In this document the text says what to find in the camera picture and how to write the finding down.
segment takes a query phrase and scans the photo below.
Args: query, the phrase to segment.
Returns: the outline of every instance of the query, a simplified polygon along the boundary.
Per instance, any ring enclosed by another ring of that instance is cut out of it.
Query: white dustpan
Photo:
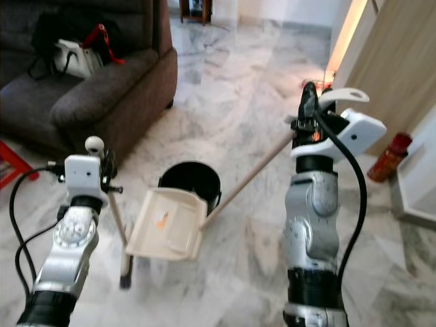
[[[292,131],[286,133],[209,216],[206,216],[207,203],[194,193],[164,187],[150,189],[127,244],[127,254],[174,261],[195,260],[202,231],[293,137]]]

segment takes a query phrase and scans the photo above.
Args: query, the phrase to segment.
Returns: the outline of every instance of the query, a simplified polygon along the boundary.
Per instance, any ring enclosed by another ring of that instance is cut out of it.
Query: cable
[[[20,187],[21,183],[28,177],[28,175],[32,175],[32,174],[34,174],[36,172],[40,172],[42,170],[47,170],[47,168],[46,167],[35,168],[35,169],[32,169],[28,172],[25,172],[23,175],[21,175],[18,178],[18,180],[16,181],[14,188],[12,189],[11,197],[9,200],[9,216],[10,216],[11,224],[12,224],[12,227],[15,231],[15,235],[18,239],[18,242],[20,243],[20,246],[23,246],[23,250],[25,252],[27,262],[29,263],[30,272],[32,274],[33,281],[35,281],[35,279],[36,279],[35,266],[33,265],[32,257],[29,253],[29,250],[26,247],[24,240],[22,239],[20,229],[18,228],[18,225],[16,223],[15,213],[14,213],[14,201],[15,201],[15,196],[16,196],[16,192],[18,191],[18,188]]]
[[[363,223],[365,220],[365,215],[367,213],[367,197],[368,197],[367,184],[365,183],[364,174],[363,174],[362,170],[360,169],[359,163],[357,162],[356,158],[347,149],[347,147],[336,137],[334,132],[329,128],[329,126],[327,126],[326,122],[321,117],[321,114],[318,111],[315,111],[313,113],[313,118],[315,118],[317,123],[324,130],[324,132],[327,134],[327,136],[332,140],[334,145],[337,146],[337,148],[342,152],[342,154],[347,158],[349,163],[352,165],[352,168],[354,170],[354,173],[356,174],[356,177],[357,177],[357,180],[359,183],[359,190],[360,190],[359,216],[358,216],[358,220],[357,220],[357,224],[356,224],[356,229],[354,230],[354,233],[353,233],[351,239],[349,240],[347,249],[345,250],[341,265],[340,265],[339,270],[338,270],[337,287],[339,288],[339,291],[340,291],[345,266],[347,265],[349,255],[351,254],[353,246],[356,243],[357,238],[359,237],[360,231],[362,230]]]
[[[38,236],[42,235],[43,233],[48,232],[49,230],[54,228],[57,225],[57,223],[58,223],[58,221],[56,221],[55,223],[51,224],[47,228],[44,228],[43,230],[40,230],[38,233],[32,235],[22,245],[20,245],[18,247],[18,249],[16,250],[16,253],[15,253],[15,269],[16,269],[16,273],[18,274],[18,277],[20,278],[22,286],[25,289],[26,300],[29,298],[30,291],[29,291],[29,286],[27,285],[26,279],[25,279],[25,277],[24,277],[24,275],[23,275],[23,273],[21,271],[21,266],[20,266],[20,254],[21,254],[21,251],[26,247],[28,242],[30,242],[34,238],[37,238]]]

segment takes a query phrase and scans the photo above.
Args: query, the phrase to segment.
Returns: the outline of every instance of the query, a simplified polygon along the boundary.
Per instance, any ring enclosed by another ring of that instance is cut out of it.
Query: dark gray sofa
[[[73,3],[99,10],[121,29],[133,52],[89,79],[26,73],[31,36],[42,12]],[[122,160],[172,102],[177,53],[167,0],[7,0],[0,11],[0,132],[57,158],[84,152],[101,137]]]

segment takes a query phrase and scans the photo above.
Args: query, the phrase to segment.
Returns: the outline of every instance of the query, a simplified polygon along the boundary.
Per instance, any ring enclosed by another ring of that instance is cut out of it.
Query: white marble floor
[[[144,135],[119,168],[118,197],[124,219],[135,219],[145,191],[171,165],[199,160],[219,173],[223,196],[287,128],[296,114],[300,84],[322,78],[328,31],[282,29],[272,22],[223,29],[172,20],[179,53],[173,109]],[[48,158],[26,148],[34,166]],[[129,291],[119,289],[121,242],[107,210],[100,241],[71,326],[283,326],[287,277],[279,238],[284,196],[294,173],[290,149],[278,155],[207,231],[196,262],[168,265],[135,260]],[[367,170],[374,158],[359,158]],[[357,182],[342,162],[339,173],[341,253],[358,212]],[[367,220],[345,272],[343,296],[351,327],[435,326],[435,233],[400,224],[390,212],[386,184],[368,181]],[[18,246],[7,201],[0,195],[0,326],[13,326],[24,305],[13,257]],[[54,221],[65,188],[51,176],[25,183],[16,200],[23,234]],[[37,266],[50,248],[50,235],[32,243]],[[165,279],[156,268],[166,267]]]

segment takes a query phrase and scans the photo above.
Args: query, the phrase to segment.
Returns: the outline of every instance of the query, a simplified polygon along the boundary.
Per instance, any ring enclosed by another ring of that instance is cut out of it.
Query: trash bin
[[[172,166],[159,179],[159,187],[194,192],[207,202],[208,214],[221,199],[218,174],[210,166],[198,161],[185,161]]]

